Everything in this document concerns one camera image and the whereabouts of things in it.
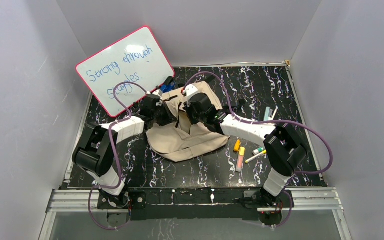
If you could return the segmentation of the beige backpack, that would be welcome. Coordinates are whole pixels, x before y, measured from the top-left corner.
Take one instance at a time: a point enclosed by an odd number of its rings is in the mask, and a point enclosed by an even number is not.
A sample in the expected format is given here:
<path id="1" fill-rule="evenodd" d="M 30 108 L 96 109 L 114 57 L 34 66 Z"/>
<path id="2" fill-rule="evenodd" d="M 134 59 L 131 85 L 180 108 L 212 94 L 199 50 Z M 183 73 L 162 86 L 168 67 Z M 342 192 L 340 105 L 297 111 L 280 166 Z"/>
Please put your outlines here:
<path id="1" fill-rule="evenodd" d="M 229 136 L 211 132 L 202 123 L 192 125 L 184 110 L 187 97 L 181 89 L 159 95 L 166 102 L 177 121 L 165 126 L 154 124 L 146 131 L 147 141 L 158 155 L 173 162 L 182 162 L 208 154 L 224 147 Z"/>

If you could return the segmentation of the orange highlighter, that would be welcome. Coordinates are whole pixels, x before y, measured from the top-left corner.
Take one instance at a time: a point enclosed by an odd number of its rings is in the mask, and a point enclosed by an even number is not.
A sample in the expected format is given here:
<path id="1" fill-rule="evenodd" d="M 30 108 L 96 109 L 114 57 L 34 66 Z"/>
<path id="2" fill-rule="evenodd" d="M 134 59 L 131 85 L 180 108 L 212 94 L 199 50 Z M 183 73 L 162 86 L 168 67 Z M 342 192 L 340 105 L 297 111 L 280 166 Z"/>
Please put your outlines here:
<path id="1" fill-rule="evenodd" d="M 234 144 L 233 151 L 235 153 L 238 153 L 240 151 L 240 148 L 241 148 L 241 140 L 237 139 L 237 141 Z"/>

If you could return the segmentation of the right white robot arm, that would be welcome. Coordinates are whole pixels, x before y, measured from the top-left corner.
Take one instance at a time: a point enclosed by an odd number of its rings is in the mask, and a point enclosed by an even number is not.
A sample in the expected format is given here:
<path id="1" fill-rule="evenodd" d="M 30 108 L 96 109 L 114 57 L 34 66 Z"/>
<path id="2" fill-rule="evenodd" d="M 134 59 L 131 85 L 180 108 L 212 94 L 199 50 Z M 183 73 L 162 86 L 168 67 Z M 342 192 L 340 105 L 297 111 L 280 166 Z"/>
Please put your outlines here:
<path id="1" fill-rule="evenodd" d="M 308 149 L 292 124 L 260 124 L 235 117 L 224 109 L 216 109 L 209 96 L 193 84 L 181 93 L 186 97 L 185 110 L 191 124 L 202 123 L 211 132 L 238 137 L 266 150 L 271 170 L 261 188 L 261 199 L 266 206 L 275 207 L 282 199 L 281 192 L 308 155 Z"/>

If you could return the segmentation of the yellow pink highlighter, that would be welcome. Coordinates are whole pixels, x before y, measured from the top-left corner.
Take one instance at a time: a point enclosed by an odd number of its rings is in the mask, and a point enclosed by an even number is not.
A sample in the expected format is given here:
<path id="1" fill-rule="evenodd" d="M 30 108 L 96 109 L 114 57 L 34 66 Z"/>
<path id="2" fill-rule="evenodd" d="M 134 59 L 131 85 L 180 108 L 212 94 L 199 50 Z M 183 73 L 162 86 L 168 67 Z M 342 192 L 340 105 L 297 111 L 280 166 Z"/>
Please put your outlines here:
<path id="1" fill-rule="evenodd" d="M 238 156 L 237 156 L 237 162 L 236 162 L 236 168 L 235 168 L 235 171 L 238 173 L 240 173 L 243 168 L 245 151 L 246 149 L 242 146 L 238 150 Z"/>

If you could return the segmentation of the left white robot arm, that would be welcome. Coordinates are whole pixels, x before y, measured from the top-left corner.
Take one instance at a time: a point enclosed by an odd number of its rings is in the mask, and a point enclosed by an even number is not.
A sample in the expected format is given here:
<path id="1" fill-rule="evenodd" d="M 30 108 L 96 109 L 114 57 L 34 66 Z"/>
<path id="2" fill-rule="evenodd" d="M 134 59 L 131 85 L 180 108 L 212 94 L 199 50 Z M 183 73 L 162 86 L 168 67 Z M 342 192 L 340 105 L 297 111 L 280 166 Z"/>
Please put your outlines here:
<path id="1" fill-rule="evenodd" d="M 154 125 L 175 122 L 176 117 L 157 90 L 147 93 L 129 118 L 106 124 L 88 124 L 72 154 L 72 162 L 91 175 L 99 189 L 110 195 L 110 202 L 117 208 L 129 203 L 129 194 L 123 191 L 122 175 L 117 144 L 149 131 Z"/>

